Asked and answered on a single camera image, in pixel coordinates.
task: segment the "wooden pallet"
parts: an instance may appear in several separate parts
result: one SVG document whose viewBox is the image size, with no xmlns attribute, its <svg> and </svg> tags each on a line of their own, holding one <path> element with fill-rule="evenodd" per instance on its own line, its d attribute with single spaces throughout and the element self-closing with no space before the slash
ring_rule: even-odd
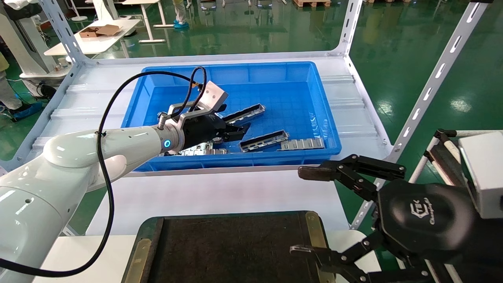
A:
<svg viewBox="0 0 503 283">
<path fill-rule="evenodd" d="M 299 7 L 303 7 L 305 3 L 309 3 L 311 7 L 316 7 L 318 3 L 322 3 L 325 7 L 330 7 L 330 3 L 332 3 L 330 0 L 293 0 L 293 2 Z"/>
</svg>

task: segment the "person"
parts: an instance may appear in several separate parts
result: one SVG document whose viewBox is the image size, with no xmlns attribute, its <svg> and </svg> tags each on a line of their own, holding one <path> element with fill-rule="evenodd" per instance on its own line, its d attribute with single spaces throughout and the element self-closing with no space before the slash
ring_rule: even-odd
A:
<svg viewBox="0 0 503 283">
<path fill-rule="evenodd" d="M 5 106 L 9 114 L 16 120 L 35 114 L 42 108 L 42 103 L 28 104 L 19 100 L 7 81 L 7 73 L 5 72 L 7 68 L 9 68 L 9 63 L 4 55 L 0 53 L 0 105 Z"/>
<path fill-rule="evenodd" d="M 175 13 L 177 14 L 177 19 L 173 22 L 175 29 L 184 29 L 189 27 L 187 23 L 187 18 L 185 16 L 185 4 L 184 0 L 173 0 L 173 5 L 175 6 Z"/>
</svg>

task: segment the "green epoxy floor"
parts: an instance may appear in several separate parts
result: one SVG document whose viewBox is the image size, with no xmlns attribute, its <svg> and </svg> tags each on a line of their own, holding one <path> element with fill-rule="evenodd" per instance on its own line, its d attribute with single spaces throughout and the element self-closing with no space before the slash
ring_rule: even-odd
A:
<svg viewBox="0 0 503 283">
<path fill-rule="evenodd" d="M 259 53 L 330 50 L 337 46 L 346 12 L 346 2 L 332 1 L 328 9 L 297 8 L 293 3 L 274 2 L 271 10 L 248 9 L 245 2 L 227 2 L 225 9 L 205 13 L 190 9 L 190 30 L 153 30 L 162 44 L 138 44 L 147 39 L 146 29 L 126 39 L 130 57 L 190 56 L 229 53 Z M 351 58 L 364 82 L 389 137 L 395 140 L 426 80 L 449 40 L 468 0 L 417 0 L 415 4 L 365 3 L 353 40 Z M 164 0 L 166 20 L 174 19 L 171 1 Z M 157 7 L 147 9 L 151 24 L 160 23 Z M 120 13 L 139 14 L 128 8 Z M 432 105 L 414 133 L 399 162 L 409 174 L 424 152 L 435 129 L 503 128 L 503 2 L 492 4 L 475 28 Z M 97 58 L 123 58 L 120 44 Z M 10 78 L 15 74 L 9 72 Z M 0 119 L 2 158 L 13 156 L 36 117 L 16 124 Z M 419 182 L 436 182 L 427 167 Z M 104 192 L 88 193 L 71 221 L 83 233 Z M 348 215 L 361 200 L 339 186 Z M 370 231 L 367 220 L 362 231 Z"/>
</svg>

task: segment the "blue plastic bin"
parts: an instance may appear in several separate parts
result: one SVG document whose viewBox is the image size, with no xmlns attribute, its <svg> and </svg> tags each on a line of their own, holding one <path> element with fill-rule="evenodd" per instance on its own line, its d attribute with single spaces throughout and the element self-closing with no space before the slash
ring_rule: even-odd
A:
<svg viewBox="0 0 503 283">
<path fill-rule="evenodd" d="M 187 77 L 195 66 L 147 67 L 143 71 L 164 70 Z M 251 120 L 243 140 L 278 130 L 290 139 L 322 137 L 325 149 L 276 151 L 280 145 L 263 152 L 241 153 L 239 142 L 215 145 L 228 154 L 206 156 L 156 157 L 137 171 L 163 171 L 214 167 L 319 164 L 341 152 L 341 141 L 333 121 L 316 65 L 312 62 L 279 62 L 222 64 L 204 66 L 209 81 L 225 90 L 229 97 L 222 116 L 261 103 L 266 111 Z M 195 80 L 202 82 L 202 72 Z M 151 75 L 138 80 L 122 127 L 157 124 L 157 114 L 183 102 L 188 82 L 164 75 Z M 197 96 L 192 92 L 191 100 Z"/>
</svg>

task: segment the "metal bracket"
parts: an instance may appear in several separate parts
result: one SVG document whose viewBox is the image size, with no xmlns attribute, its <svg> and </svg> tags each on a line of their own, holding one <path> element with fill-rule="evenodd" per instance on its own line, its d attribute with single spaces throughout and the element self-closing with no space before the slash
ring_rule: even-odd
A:
<svg viewBox="0 0 503 283">
<path fill-rule="evenodd" d="M 444 81 L 447 73 L 451 69 L 454 61 L 458 57 L 459 53 L 463 49 L 466 41 L 470 37 L 473 29 L 477 25 L 477 22 L 480 20 L 480 17 L 484 13 L 488 4 L 485 3 L 470 3 L 465 10 L 465 13 L 459 20 L 459 23 L 454 30 L 447 46 L 445 47 L 440 59 L 437 62 L 437 65 L 433 69 L 430 78 L 426 82 L 426 85 L 421 91 L 419 98 L 417 99 L 412 112 L 410 113 L 407 122 L 402 128 L 400 135 L 398 136 L 393 150 L 390 155 L 385 159 L 389 162 L 396 162 L 400 157 L 403 148 L 407 145 L 410 140 L 410 137 L 414 133 L 415 129 L 419 125 L 419 121 L 421 121 L 426 109 L 432 102 L 437 90 L 440 88 L 440 85 Z M 384 184 L 384 180 L 376 179 L 374 181 L 377 189 L 381 189 Z M 350 229 L 355 230 L 358 229 L 362 220 L 367 215 L 370 209 L 373 209 L 374 203 L 372 201 L 364 201 L 356 214 L 356 217 L 353 219 L 351 223 Z"/>
<path fill-rule="evenodd" d="M 342 56 L 349 54 L 349 51 L 351 50 L 351 43 L 353 42 L 353 36 L 355 34 L 356 24 L 358 22 L 358 17 L 360 16 L 362 3 L 363 0 L 349 1 L 348 9 L 346 10 L 346 16 L 344 17 L 341 39 L 339 40 L 339 45 L 334 50 L 332 50 L 332 52 L 341 53 Z"/>
</svg>

